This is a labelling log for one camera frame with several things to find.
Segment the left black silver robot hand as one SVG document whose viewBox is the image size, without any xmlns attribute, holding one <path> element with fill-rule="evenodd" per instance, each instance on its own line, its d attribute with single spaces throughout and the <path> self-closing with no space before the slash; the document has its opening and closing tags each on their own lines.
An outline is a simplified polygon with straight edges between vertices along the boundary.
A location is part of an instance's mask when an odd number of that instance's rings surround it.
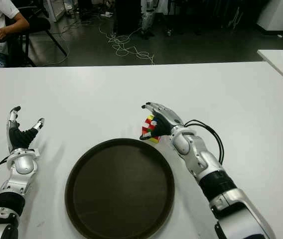
<svg viewBox="0 0 283 239">
<path fill-rule="evenodd" d="M 7 118 L 6 122 L 6 135 L 8 142 L 9 152 L 16 149 L 23 148 L 28 149 L 29 145 L 35 139 L 38 132 L 42 129 L 45 123 L 45 118 L 40 118 L 37 123 L 28 130 L 21 131 L 19 129 L 19 123 L 17 122 L 18 112 L 21 107 L 14 107 Z"/>
</svg>

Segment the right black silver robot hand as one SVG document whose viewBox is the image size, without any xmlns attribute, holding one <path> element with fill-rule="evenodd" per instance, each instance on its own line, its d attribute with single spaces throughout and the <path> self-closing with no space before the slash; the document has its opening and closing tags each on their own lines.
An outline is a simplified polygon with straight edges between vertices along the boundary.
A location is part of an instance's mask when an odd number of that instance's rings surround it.
<svg viewBox="0 0 283 239">
<path fill-rule="evenodd" d="M 147 140 L 156 136 L 172 135 L 174 128 L 184 127 L 182 119 L 173 110 L 164 105 L 147 102 L 141 108 L 147 109 L 153 114 L 153 119 L 157 122 L 157 125 L 153 131 L 143 133 L 140 136 L 140 140 Z"/>
</svg>

